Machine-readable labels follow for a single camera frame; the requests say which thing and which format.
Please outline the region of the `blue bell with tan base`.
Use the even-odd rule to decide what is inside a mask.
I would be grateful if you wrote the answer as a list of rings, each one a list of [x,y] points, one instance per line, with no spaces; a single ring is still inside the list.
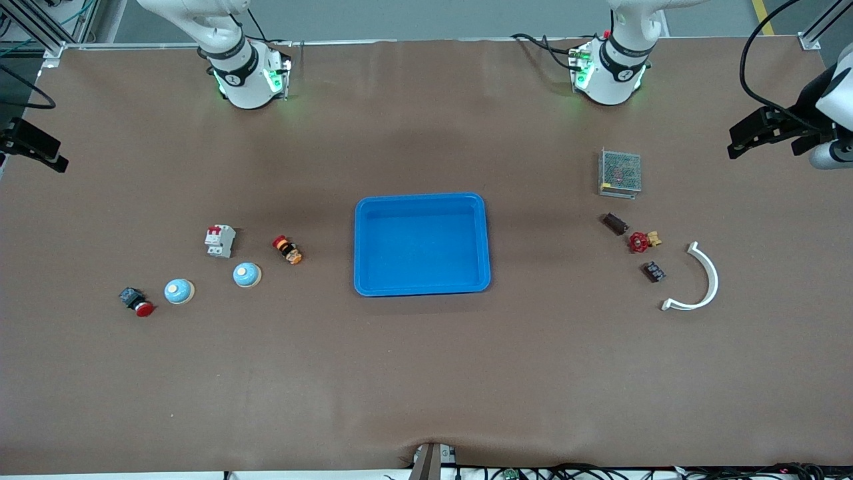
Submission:
[[[186,304],[194,298],[195,286],[188,279],[179,277],[172,279],[164,286],[163,295],[168,303],[174,305]]]
[[[261,281],[263,271],[253,262],[243,262],[235,265],[232,272],[232,280],[241,288],[252,288]]]

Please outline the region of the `blue plastic tray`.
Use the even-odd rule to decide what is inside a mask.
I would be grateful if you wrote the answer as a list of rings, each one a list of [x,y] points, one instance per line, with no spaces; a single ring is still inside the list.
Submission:
[[[357,203],[353,286],[362,297],[478,293],[491,279],[479,194],[374,195]]]

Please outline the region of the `metal mesh power supply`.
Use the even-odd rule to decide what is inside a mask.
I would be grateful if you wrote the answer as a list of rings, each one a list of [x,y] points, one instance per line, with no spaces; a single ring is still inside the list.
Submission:
[[[642,191],[642,156],[602,150],[599,156],[599,195],[636,199]]]

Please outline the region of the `red push button dark body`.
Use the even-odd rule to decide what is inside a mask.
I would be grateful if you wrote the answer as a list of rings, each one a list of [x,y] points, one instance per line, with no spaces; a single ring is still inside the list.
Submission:
[[[140,289],[126,287],[119,293],[119,300],[132,310],[138,318],[147,318],[155,310],[155,304]]]

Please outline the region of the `red yellow emergency stop button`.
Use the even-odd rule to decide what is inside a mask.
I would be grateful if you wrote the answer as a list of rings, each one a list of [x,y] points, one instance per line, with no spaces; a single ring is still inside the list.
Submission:
[[[286,236],[278,236],[272,242],[272,246],[277,252],[281,255],[283,259],[286,259],[291,265],[296,265],[301,262],[303,255],[299,247],[296,246],[295,243],[291,242],[289,238]]]

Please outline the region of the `metal table clamp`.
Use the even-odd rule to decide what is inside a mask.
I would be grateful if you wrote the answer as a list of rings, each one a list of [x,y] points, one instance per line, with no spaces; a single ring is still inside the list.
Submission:
[[[407,480],[460,480],[456,447],[425,443],[415,450]]]

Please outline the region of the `aluminium frame corner post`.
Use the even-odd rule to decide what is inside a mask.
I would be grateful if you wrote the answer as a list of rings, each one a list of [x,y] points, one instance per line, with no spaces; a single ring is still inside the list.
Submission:
[[[803,31],[798,32],[797,36],[802,48],[805,51],[819,51],[822,48],[820,37],[851,9],[853,9],[853,0],[831,0],[829,6],[820,12]]]

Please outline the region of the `aluminium frame with dark braces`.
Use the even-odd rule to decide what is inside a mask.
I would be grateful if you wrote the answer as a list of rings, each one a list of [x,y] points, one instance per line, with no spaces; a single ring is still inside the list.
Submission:
[[[0,0],[0,59],[58,59],[82,45],[103,0]]]

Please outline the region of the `white curved plastic bracket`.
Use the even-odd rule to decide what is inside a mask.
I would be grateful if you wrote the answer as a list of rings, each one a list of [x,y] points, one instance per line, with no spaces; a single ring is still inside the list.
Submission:
[[[691,255],[693,258],[695,258],[696,261],[698,261],[698,263],[701,264],[704,270],[706,271],[706,277],[708,281],[706,294],[704,295],[702,300],[694,304],[681,303],[676,299],[667,298],[660,306],[660,310],[662,312],[666,312],[667,310],[676,310],[680,312],[694,311],[698,308],[707,306],[715,299],[717,295],[720,286],[720,276],[716,269],[716,265],[713,264],[712,259],[700,249],[700,244],[698,242],[689,243],[686,247],[686,254]]]

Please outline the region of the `white circuit breaker red switch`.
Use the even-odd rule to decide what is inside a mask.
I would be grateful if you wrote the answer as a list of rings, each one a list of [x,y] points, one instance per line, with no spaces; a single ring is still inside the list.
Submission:
[[[207,255],[214,258],[231,258],[235,237],[237,237],[237,231],[230,225],[211,225],[205,232],[204,244],[207,247]]]

